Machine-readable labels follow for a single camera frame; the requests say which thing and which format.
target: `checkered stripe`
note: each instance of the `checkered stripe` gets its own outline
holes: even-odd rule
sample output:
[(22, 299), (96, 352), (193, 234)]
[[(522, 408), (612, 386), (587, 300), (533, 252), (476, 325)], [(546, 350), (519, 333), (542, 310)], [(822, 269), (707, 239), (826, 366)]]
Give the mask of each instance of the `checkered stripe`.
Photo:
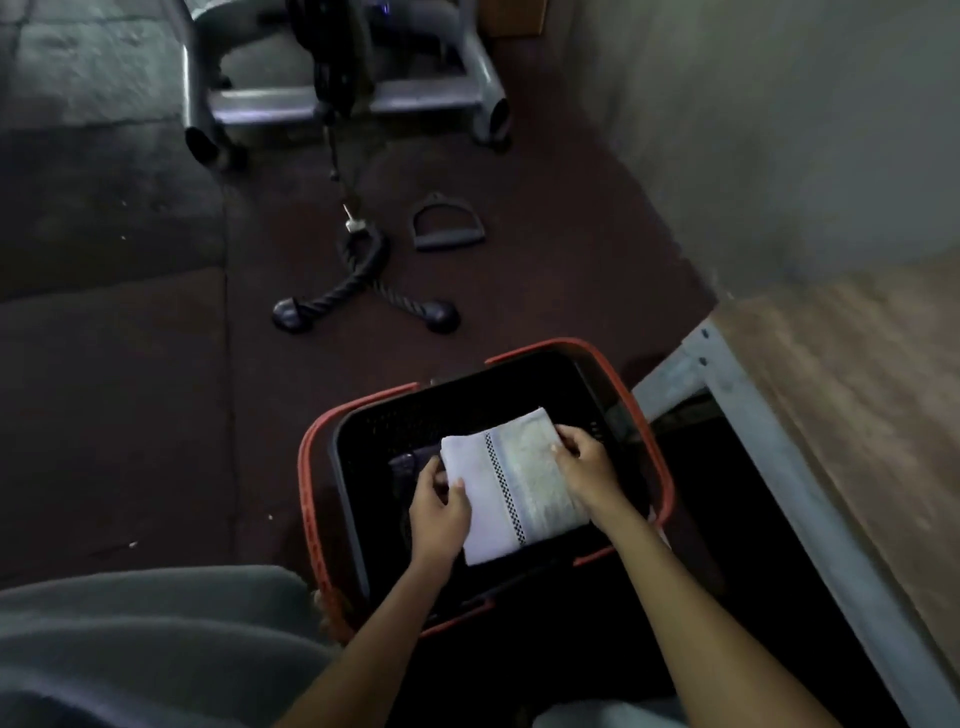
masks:
[(510, 495), (510, 488), (507, 487), (507, 478), (503, 474), (503, 468), (500, 467), (500, 461), (497, 459), (496, 452), (493, 450), (493, 439), (489, 432), (484, 435), (484, 441), (487, 443), (487, 454), (490, 456), (490, 462), (493, 465), (493, 471), (496, 473), (496, 479), (500, 483), (500, 490), (503, 491), (503, 500), (507, 504), (507, 511), (510, 512), (510, 520), (514, 522), (516, 539), (520, 542), (521, 546), (526, 546), (527, 537), (526, 534), (523, 533), (523, 526), (520, 525), (520, 518), (516, 514), (514, 498)]

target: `gym floor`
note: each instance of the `gym floor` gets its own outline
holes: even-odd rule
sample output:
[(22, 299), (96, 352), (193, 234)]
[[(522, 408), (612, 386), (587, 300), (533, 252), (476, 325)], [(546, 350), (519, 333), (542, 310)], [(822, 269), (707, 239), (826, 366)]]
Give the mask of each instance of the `gym floor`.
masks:
[[(325, 149), (254, 151), (226, 182), (201, 168), (157, 0), (0, 0), (0, 22), (0, 587), (288, 564), (297, 447), (329, 407), (556, 335), (636, 380), (712, 306), (545, 47), (522, 40), (493, 49), (516, 115), (507, 154), (407, 134), (359, 183), (394, 233), (386, 279), (456, 302), (462, 328), (436, 336), (368, 293), (291, 337), (273, 303), (344, 273)], [(225, 69), (237, 85), (310, 73), (285, 38)], [(471, 201), (488, 241), (414, 255), (407, 212), (433, 190)]]

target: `gray wall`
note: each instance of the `gray wall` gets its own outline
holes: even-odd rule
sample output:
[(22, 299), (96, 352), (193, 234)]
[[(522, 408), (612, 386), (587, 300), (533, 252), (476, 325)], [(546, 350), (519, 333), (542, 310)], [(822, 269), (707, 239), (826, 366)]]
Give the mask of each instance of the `gray wall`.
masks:
[(960, 0), (551, 0), (546, 35), (721, 297), (960, 243)]

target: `metal frame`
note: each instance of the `metal frame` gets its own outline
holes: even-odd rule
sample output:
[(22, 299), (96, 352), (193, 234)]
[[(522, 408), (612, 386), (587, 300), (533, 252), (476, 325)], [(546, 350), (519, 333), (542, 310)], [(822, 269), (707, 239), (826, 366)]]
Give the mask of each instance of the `metal frame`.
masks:
[[(366, 8), (388, 8), (384, 27), (435, 36), (456, 48), (465, 74), (438, 79), (404, 79), (374, 83), (373, 93), (354, 112), (405, 113), (439, 109), (472, 109), (471, 132), (483, 143), (503, 140), (510, 127), (510, 107), (476, 30), (476, 0), (459, 7), (446, 0), (350, 0), (364, 29), (364, 59), (370, 68), (372, 42)], [(257, 42), (283, 29), (261, 22), (283, 18), (284, 0), (214, 0), (191, 13), (185, 0), (162, 0), (177, 40), (183, 47), (183, 127), (187, 145), (199, 161), (213, 164), (231, 143), (224, 127), (290, 124), (318, 114), (312, 86), (288, 88), (222, 88), (220, 61), (230, 51)]]
[(647, 419), (709, 390), (877, 673), (913, 728), (960, 725), (960, 701), (925, 629), (860, 546), (804, 455), (706, 319), (634, 388)]

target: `white towel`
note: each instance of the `white towel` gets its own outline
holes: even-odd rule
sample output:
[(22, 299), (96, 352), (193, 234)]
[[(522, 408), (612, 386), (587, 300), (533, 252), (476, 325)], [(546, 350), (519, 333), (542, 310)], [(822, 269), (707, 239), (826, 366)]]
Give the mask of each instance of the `white towel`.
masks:
[(538, 409), (475, 435), (444, 437), (440, 456), (452, 483), (464, 479), (473, 508), (467, 565), (559, 536), (589, 521), (570, 497), (551, 445), (560, 436)]

